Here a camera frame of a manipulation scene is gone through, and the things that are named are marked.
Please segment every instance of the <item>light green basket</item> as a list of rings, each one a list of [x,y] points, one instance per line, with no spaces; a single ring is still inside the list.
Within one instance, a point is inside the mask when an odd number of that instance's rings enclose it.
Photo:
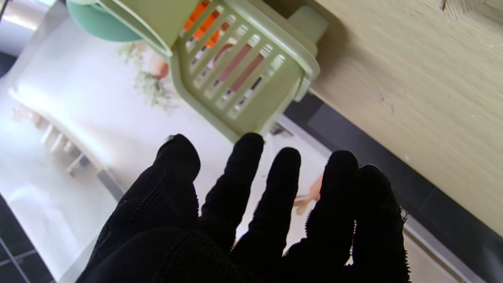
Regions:
[[[88,5],[92,0],[72,1]],[[227,138],[236,141],[247,132],[266,134],[319,75],[316,42],[326,31],[326,20],[309,7],[286,20],[261,0],[213,0],[183,31],[199,3],[99,1],[166,59],[179,95]],[[218,17],[201,40],[195,40],[194,32],[215,11]],[[229,27],[216,44],[205,47],[224,23]]]

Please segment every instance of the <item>black glove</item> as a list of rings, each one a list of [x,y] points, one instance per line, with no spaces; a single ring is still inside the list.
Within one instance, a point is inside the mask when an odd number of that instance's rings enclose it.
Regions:
[[[300,155],[281,150],[248,232],[234,245],[263,145],[252,133],[236,143],[198,217],[199,157],[184,136],[173,137],[119,201],[77,282],[408,282],[391,186],[376,167],[358,169],[349,152],[330,157],[307,238],[283,255]],[[354,264],[345,266],[352,245]]]

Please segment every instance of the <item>basket slot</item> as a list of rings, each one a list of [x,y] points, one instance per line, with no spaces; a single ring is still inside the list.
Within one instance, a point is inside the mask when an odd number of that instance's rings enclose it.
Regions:
[[[190,29],[182,37],[182,42],[184,44],[193,37],[193,35],[196,33],[196,30],[199,29],[206,21],[206,19],[208,19],[208,17],[216,10],[216,5],[217,4],[215,2],[210,2],[210,4],[208,5],[208,7],[206,7],[201,16],[194,22],[192,27],[190,27]],[[192,42],[190,45],[187,46],[187,50],[190,51],[193,47],[194,43]]]
[[[220,37],[218,42],[215,44],[215,47],[212,49],[208,50],[204,58],[200,59],[199,64],[197,67],[194,69],[194,72],[191,74],[191,81],[194,82],[194,85],[196,87],[200,86],[200,82],[198,85],[199,80],[205,80],[207,77],[203,77],[202,72],[203,69],[209,64],[211,60],[216,56],[217,52],[220,51],[223,46],[229,41],[229,38],[237,31],[237,29],[240,27],[240,24],[237,22],[237,20],[234,20],[233,24],[230,24],[229,29]],[[213,72],[213,69],[206,70],[207,75],[209,75],[211,72]]]
[[[231,63],[231,61],[237,56],[237,54],[243,49],[243,47],[248,43],[248,41],[254,36],[253,32],[247,31],[245,35],[241,38],[238,43],[233,46],[232,50],[230,53],[223,59],[218,61],[217,66],[215,66],[215,69],[211,74],[208,75],[208,78],[206,81],[203,83],[201,86],[201,90],[204,91],[204,94],[208,98],[212,98],[215,92],[220,89],[221,84],[217,86],[215,89],[212,89],[211,91],[208,90],[208,87],[210,84],[213,84],[215,80],[217,79],[218,75],[225,69],[227,66]]]
[[[208,42],[208,40],[215,34],[215,32],[217,32],[222,27],[222,25],[225,22],[227,22],[229,25],[233,24],[233,23],[230,23],[232,19],[230,17],[228,17],[227,14],[228,13],[226,13],[226,11],[224,11],[222,14],[220,14],[220,16],[218,16],[218,18],[216,19],[215,23],[211,26],[211,28],[206,32],[204,37],[201,39],[201,41],[198,42],[197,46],[189,52],[188,58],[192,61],[191,65],[190,65],[191,73],[194,73],[195,68],[197,68],[199,65],[202,64],[203,59],[207,56],[210,49],[215,49],[215,47],[216,47],[216,46],[214,46],[213,48],[209,48],[206,46],[206,42]],[[202,52],[202,54],[200,55],[199,58],[196,58],[198,52]]]
[[[283,65],[283,63],[285,62],[285,57],[283,55],[281,54],[276,55],[276,54],[277,49],[267,57],[268,63],[262,66],[264,67],[264,69],[262,69],[262,73],[260,75],[260,78],[262,78],[262,80],[255,87],[251,95],[241,104],[240,107],[236,107],[236,105],[238,105],[239,102],[234,104],[234,107],[232,107],[228,112],[229,117],[231,117],[232,119],[236,119],[241,114],[241,112],[245,110],[247,105],[251,102],[251,100],[253,100],[253,98],[256,95],[262,94],[261,92],[267,86],[271,77],[274,76],[274,74],[281,68],[281,65]]]
[[[239,63],[239,65],[236,67],[236,69],[234,69],[232,74],[223,83],[222,87],[218,91],[218,93],[221,94],[219,99],[216,102],[218,108],[224,109],[227,105],[233,105],[234,103],[236,103],[236,99],[240,99],[240,97],[236,96],[236,93],[233,93],[233,92],[239,91],[240,89],[242,89],[242,86],[239,87],[238,90],[232,90],[231,87],[236,82],[236,80],[244,74],[244,71],[257,58],[257,56],[260,55],[260,52],[265,47],[265,45],[266,45],[265,42],[263,40],[261,40],[255,47],[253,47],[252,50],[250,50],[250,52],[248,52],[246,57]]]
[[[258,91],[258,87],[264,84],[264,76],[266,74],[266,70],[270,68],[271,63],[277,57],[277,55],[278,52],[276,50],[273,50],[271,54],[264,58],[264,61],[260,64],[260,66],[253,71],[253,73],[248,77],[241,88],[239,88],[238,92],[235,94],[235,97],[237,98],[236,101],[229,103],[232,108],[229,109],[228,107],[226,107],[226,111],[228,110],[228,115],[232,119],[237,118],[245,105],[248,104],[251,99],[253,99]],[[261,78],[261,81],[256,85],[255,89],[252,90],[251,88],[257,83],[257,80],[259,78]],[[251,93],[248,97],[245,98],[244,96],[248,91],[250,91]]]

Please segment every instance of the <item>green container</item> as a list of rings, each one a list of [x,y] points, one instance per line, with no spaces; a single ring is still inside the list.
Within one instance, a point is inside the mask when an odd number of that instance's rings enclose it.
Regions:
[[[231,141],[247,132],[268,133],[320,72],[316,43],[328,24],[309,7],[287,20],[261,0],[213,0],[184,31],[199,0],[99,3],[165,58],[179,95]],[[215,13],[196,40],[196,30]],[[219,39],[208,48],[216,32]]]

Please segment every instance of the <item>light wood panel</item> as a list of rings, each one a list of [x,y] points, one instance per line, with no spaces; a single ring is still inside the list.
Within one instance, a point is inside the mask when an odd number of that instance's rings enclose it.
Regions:
[[[284,15],[301,2],[324,14],[314,93],[503,235],[497,16],[449,22],[440,0],[266,2]]]

